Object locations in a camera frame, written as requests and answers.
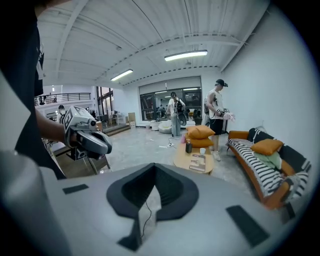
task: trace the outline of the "ceiling light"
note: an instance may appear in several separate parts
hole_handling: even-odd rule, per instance
[[[188,89],[183,89],[184,91],[191,91],[191,90],[198,90],[198,88],[188,88]]]
[[[125,71],[125,72],[117,75],[116,77],[112,78],[111,81],[118,80],[119,78],[122,78],[122,77],[124,77],[125,75],[128,75],[128,74],[130,74],[130,73],[132,73],[132,72],[133,72],[132,69],[128,69],[127,71]]]
[[[165,56],[164,59],[166,62],[173,61],[181,58],[187,58],[187,57],[195,57],[195,56],[204,56],[207,55],[207,50],[193,50],[193,51],[186,51],[186,52],[180,52],[172,55]]]

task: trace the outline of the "black metal railing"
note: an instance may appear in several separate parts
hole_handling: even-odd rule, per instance
[[[91,100],[91,93],[59,93],[34,97],[34,105],[45,105],[59,102]]]

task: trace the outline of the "orange pillow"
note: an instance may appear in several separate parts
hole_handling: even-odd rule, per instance
[[[295,170],[292,168],[290,164],[288,164],[285,160],[281,160],[281,171],[286,175],[286,176],[291,176],[296,174]]]
[[[215,135],[215,132],[206,125],[189,126],[186,128],[186,130],[188,131],[189,137],[191,139],[200,140]]]
[[[190,143],[192,144],[193,148],[206,148],[214,145],[214,143],[209,138],[202,138],[202,139],[190,138],[188,133],[186,133],[184,136],[186,140],[190,140]]]
[[[259,142],[253,144],[251,146],[251,149],[256,153],[259,153],[265,156],[271,156],[282,145],[283,143],[280,140],[266,138],[264,140],[260,140]]]

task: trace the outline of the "white sneaker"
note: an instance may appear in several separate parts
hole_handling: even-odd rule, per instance
[[[213,151],[213,158],[217,161],[221,161],[219,151]]]

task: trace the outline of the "black shorts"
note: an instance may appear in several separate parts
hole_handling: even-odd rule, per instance
[[[215,132],[215,135],[221,134],[223,126],[223,119],[210,119],[210,129]]]

